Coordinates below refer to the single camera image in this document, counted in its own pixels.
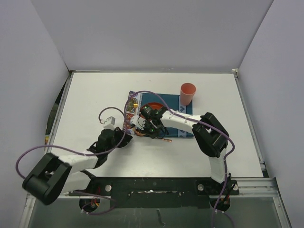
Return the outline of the copper spoon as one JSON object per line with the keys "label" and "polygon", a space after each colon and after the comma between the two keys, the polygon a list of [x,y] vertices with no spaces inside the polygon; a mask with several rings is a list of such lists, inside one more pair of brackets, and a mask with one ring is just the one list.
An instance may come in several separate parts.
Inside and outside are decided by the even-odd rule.
{"label": "copper spoon", "polygon": [[[149,137],[148,135],[140,133],[138,131],[135,131],[134,133],[135,133],[135,135],[137,135],[139,137]],[[163,141],[170,142],[170,143],[172,142],[171,139],[167,139],[167,138],[156,138],[156,139],[163,140]]]}

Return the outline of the pink plastic cup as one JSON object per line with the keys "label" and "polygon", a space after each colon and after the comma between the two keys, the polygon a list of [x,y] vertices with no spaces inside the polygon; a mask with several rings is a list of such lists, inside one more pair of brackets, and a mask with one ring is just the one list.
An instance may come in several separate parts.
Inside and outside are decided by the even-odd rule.
{"label": "pink plastic cup", "polygon": [[192,83],[184,83],[180,87],[180,103],[187,106],[192,101],[196,93],[196,87]]}

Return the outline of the red round plate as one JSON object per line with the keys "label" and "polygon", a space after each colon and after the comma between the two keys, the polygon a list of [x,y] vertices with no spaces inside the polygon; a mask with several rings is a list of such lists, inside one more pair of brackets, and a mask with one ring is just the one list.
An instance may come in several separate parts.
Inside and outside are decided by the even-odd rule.
{"label": "red round plate", "polygon": [[162,107],[164,107],[164,105],[161,103],[149,102],[141,107],[141,111],[145,109],[148,109],[148,111],[160,110]]}

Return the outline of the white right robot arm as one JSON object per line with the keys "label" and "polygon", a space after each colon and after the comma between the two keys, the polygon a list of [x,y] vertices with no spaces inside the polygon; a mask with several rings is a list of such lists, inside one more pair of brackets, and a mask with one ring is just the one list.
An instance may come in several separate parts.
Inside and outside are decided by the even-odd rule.
{"label": "white right robot arm", "polygon": [[167,107],[159,110],[144,105],[139,114],[130,119],[130,124],[138,132],[150,137],[161,138],[168,135],[169,128],[175,128],[182,133],[191,133],[200,150],[209,157],[212,190],[216,194],[223,194],[228,189],[227,171],[224,156],[228,145],[228,133],[212,113],[204,115],[190,115],[180,113]]}

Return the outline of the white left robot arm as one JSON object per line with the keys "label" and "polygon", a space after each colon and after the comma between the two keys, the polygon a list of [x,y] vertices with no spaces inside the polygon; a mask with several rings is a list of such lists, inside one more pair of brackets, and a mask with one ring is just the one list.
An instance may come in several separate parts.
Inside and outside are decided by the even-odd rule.
{"label": "white left robot arm", "polygon": [[85,152],[56,156],[46,153],[25,177],[22,187],[44,205],[53,203],[60,194],[81,190],[85,195],[95,193],[97,183],[88,169],[96,169],[107,161],[108,151],[125,147],[133,138],[119,127],[115,118],[101,120],[103,130]]}

